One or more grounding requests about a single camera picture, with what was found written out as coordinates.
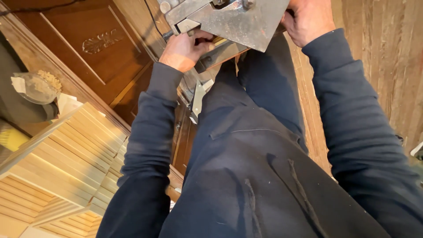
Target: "left hand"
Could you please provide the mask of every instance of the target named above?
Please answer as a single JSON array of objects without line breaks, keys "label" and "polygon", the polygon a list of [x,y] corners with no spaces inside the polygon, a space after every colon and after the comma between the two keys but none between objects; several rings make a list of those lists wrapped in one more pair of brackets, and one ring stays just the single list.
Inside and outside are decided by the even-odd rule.
[{"label": "left hand", "polygon": [[[171,36],[159,62],[181,72],[192,69],[203,54],[215,48],[213,43],[205,42],[205,39],[213,38],[212,34],[200,29],[195,29],[194,32],[193,36],[188,36],[187,33]],[[200,42],[198,45],[195,45],[195,39]]]}]

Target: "metal machine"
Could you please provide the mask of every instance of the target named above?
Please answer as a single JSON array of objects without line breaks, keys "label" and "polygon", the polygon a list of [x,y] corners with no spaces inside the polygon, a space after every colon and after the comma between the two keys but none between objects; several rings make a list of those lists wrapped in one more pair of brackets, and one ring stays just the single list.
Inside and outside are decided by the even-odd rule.
[{"label": "metal machine", "polygon": [[227,39],[200,59],[195,67],[199,73],[236,51],[248,48],[266,51],[289,3],[289,0],[157,1],[174,35],[201,28]]}]

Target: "wooden floor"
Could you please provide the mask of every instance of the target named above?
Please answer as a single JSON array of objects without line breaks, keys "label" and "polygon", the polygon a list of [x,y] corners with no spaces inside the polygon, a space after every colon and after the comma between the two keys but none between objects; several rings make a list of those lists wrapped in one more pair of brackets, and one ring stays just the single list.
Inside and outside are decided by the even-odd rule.
[{"label": "wooden floor", "polygon": [[[404,151],[423,141],[423,1],[332,0],[335,24],[345,28],[353,57],[363,61],[365,76]],[[310,157],[330,172],[319,104],[308,58],[289,37],[297,73]]]}]

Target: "cabinet door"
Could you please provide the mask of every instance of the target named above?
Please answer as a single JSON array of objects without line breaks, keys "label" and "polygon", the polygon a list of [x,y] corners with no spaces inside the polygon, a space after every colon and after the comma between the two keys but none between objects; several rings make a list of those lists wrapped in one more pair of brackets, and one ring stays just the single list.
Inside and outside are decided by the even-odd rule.
[{"label": "cabinet door", "polygon": [[[53,6],[70,0],[3,2],[15,9]],[[43,13],[16,15],[107,104],[150,61],[137,35],[112,0],[87,0]]]}]

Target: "sleeve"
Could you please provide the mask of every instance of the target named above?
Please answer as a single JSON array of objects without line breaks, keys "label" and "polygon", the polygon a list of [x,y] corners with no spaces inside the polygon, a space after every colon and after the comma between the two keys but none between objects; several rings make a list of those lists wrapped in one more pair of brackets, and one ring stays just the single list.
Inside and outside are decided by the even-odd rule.
[{"label": "sleeve", "polygon": [[303,48],[314,69],[332,174],[392,237],[423,234],[418,176],[383,113],[377,94],[337,29]]},{"label": "sleeve", "polygon": [[169,163],[177,92],[183,73],[155,63],[138,101],[119,189],[107,207],[97,238],[155,238],[169,214]]}]

